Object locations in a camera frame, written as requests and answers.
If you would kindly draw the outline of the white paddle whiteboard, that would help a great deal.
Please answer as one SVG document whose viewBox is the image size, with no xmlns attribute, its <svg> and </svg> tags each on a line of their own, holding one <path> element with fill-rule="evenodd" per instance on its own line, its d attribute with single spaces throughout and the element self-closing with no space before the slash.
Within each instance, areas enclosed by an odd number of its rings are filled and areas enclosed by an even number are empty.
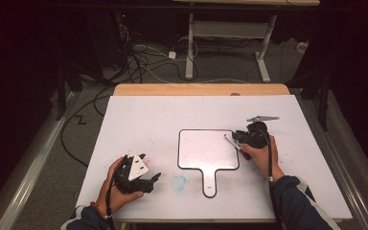
<svg viewBox="0 0 368 230">
<path fill-rule="evenodd" d="M 178 138 L 177 165 L 183 170 L 199 170 L 206 197 L 217 194 L 217 171 L 240 166 L 238 150 L 229 141 L 229 129 L 182 129 Z"/>
</svg>

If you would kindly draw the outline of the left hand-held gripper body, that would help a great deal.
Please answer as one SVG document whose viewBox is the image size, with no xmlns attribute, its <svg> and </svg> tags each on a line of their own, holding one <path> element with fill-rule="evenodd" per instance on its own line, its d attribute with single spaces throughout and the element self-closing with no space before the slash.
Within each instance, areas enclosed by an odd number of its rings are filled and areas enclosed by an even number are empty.
<svg viewBox="0 0 368 230">
<path fill-rule="evenodd" d="M 149 168 L 139 155 L 125 155 L 112 175 L 112 185 L 116 186 L 123 194 L 132 194 L 138 191 L 150 193 L 155 182 L 151 183 L 150 179 L 141 178 L 148 171 Z"/>
</svg>

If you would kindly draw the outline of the aluminium floor rail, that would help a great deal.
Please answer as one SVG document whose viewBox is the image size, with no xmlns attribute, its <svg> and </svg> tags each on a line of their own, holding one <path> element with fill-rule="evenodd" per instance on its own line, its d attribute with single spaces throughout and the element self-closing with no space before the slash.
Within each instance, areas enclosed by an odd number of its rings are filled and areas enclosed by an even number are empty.
<svg viewBox="0 0 368 230">
<path fill-rule="evenodd" d="M 36 135 L 38 142 L 30 147 L 33 154 L 33 161 L 22 177 L 16 192 L 13 194 L 11 202 L 8 204 L 4 214 L 0 218 L 0 230 L 12 230 L 15 223 L 25 207 L 35 184 L 45 166 L 45 163 L 50 155 L 50 151 L 58 138 L 61 129 L 65 125 L 67 116 L 71 109 L 76 104 L 79 93 L 70 92 L 66 97 L 65 111 L 59 117 L 53 120 L 48 120 L 43 124 L 43 130 L 40 130 Z"/>
<path fill-rule="evenodd" d="M 368 158 L 345 120 L 334 97 L 326 115 L 326 128 L 319 122 L 319 102 L 297 98 L 336 183 L 353 215 L 343 220 L 343 230 L 368 230 Z"/>
</svg>

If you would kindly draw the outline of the red capped whiteboard marker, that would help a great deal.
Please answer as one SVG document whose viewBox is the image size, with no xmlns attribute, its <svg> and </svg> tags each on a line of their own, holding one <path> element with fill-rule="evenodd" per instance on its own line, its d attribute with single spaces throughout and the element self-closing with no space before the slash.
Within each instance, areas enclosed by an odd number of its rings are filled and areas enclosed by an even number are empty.
<svg viewBox="0 0 368 230">
<path fill-rule="evenodd" d="M 232 138 L 230 138 L 227 134 L 224 134 L 224 138 L 243 156 L 244 159 L 249 161 L 251 156 L 245 152 L 238 144 L 236 144 Z"/>
</svg>

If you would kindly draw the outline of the white table cover sheet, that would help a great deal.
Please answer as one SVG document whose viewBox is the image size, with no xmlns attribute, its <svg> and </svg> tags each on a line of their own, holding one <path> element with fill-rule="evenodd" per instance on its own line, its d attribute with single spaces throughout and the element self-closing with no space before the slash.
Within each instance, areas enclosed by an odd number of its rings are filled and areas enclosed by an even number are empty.
<svg viewBox="0 0 368 230">
<path fill-rule="evenodd" d="M 177 165 L 180 130 L 242 130 L 247 119 L 257 115 L 279 117 L 266 125 L 276 139 L 283 171 L 302 177 L 330 217 L 350 219 L 348 205 L 291 95 L 111 97 L 78 203 L 85 205 L 97 198 L 115 159 L 144 153 L 148 175 L 161 175 L 153 191 L 125 206 L 116 220 L 272 221 L 268 183 L 239 153 L 236 170 L 217 171 L 217 194 L 212 198 L 203 193 L 201 171 Z"/>
</svg>

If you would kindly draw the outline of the white metal desk frame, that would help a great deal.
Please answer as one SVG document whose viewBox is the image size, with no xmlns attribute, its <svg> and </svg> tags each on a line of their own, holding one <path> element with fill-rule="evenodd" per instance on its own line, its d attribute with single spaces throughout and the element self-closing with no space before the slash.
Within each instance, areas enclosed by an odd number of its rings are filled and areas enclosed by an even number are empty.
<svg viewBox="0 0 368 230">
<path fill-rule="evenodd" d="M 319 0 L 174 0 L 184 3 L 185 7 L 201 7 L 211 4 L 213 7 L 270 7 L 279 10 L 282 7 L 292 10 L 318 7 Z M 263 41 L 262 48 L 254 54 L 260 76 L 263 82 L 271 82 L 265 66 L 265 53 L 277 19 L 277 13 L 271 13 L 266 22 L 235 22 L 233 19 L 195 19 L 193 12 L 189 13 L 188 49 L 186 56 L 185 79 L 195 78 L 195 57 L 198 46 L 195 37 L 219 38 L 258 38 Z"/>
</svg>

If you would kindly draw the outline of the person's right hand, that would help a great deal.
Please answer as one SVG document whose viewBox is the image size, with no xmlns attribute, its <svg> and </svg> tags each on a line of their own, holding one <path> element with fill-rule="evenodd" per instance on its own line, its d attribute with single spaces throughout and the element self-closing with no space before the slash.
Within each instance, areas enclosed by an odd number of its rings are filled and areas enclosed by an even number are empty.
<svg viewBox="0 0 368 230">
<path fill-rule="evenodd" d="M 273 182 L 276 182 L 278 179 L 283 177 L 285 174 L 278 164 L 278 150 L 277 150 L 276 141 L 275 141 L 274 136 L 270 137 L 270 144 L 271 144 L 271 150 L 268 150 L 268 147 L 264 147 L 263 149 L 255 149 L 255 148 L 250 147 L 247 144 L 241 144 L 241 148 L 252 157 L 252 160 L 254 161 L 255 165 L 257 166 L 260 173 L 265 179 L 269 178 L 268 154 L 271 152 L 272 153 L 272 161 L 271 161 L 272 162 L 272 177 L 273 177 Z"/>
</svg>

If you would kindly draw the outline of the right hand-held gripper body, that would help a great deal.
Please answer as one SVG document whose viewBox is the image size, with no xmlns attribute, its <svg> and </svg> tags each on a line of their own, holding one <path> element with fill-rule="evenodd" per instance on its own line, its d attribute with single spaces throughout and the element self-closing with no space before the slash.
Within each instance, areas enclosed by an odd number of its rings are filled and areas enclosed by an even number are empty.
<svg viewBox="0 0 368 230">
<path fill-rule="evenodd" d="M 279 120 L 277 116 L 255 116 L 247 119 L 249 125 L 245 137 L 245 143 L 255 149 L 262 149 L 269 145 L 269 133 L 267 131 L 267 121 Z"/>
</svg>

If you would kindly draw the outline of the person's left hand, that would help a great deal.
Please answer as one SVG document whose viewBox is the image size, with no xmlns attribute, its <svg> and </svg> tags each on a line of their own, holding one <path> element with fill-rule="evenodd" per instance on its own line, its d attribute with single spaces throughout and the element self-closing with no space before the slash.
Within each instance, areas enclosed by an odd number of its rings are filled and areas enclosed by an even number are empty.
<svg viewBox="0 0 368 230">
<path fill-rule="evenodd" d="M 122 209 L 124 205 L 137 200 L 144 195 L 141 191 L 134 192 L 132 194 L 123 194 L 116 186 L 111 186 L 111 183 L 113 182 L 112 175 L 122 161 L 123 158 L 120 157 L 109 167 L 106 179 L 100 189 L 95 207 L 102 216 L 106 215 L 107 208 L 110 208 L 111 213 L 115 214 Z"/>
</svg>

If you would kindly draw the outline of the wooden table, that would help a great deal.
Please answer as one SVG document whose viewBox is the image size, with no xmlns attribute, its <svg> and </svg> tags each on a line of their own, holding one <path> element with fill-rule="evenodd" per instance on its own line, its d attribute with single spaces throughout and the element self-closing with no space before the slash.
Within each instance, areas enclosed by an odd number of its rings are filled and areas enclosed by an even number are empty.
<svg viewBox="0 0 368 230">
<path fill-rule="evenodd" d="M 280 83 L 124 83 L 114 96 L 267 96 L 289 95 Z"/>
</svg>

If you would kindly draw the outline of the black metal stand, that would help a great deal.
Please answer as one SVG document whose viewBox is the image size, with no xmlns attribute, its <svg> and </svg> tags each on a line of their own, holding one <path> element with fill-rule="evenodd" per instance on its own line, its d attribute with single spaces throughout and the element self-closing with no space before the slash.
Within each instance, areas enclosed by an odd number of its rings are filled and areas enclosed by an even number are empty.
<svg viewBox="0 0 368 230">
<path fill-rule="evenodd" d="M 324 131 L 327 131 L 327 110 L 330 87 L 330 76 L 327 71 L 313 69 L 301 78 L 304 87 L 301 96 L 304 100 L 319 100 L 318 122 Z"/>
<path fill-rule="evenodd" d="M 54 17 L 52 27 L 53 55 L 57 65 L 57 119 L 66 112 L 66 86 L 72 91 L 81 91 L 81 83 L 77 71 L 77 45 L 69 19 L 64 13 Z"/>
</svg>

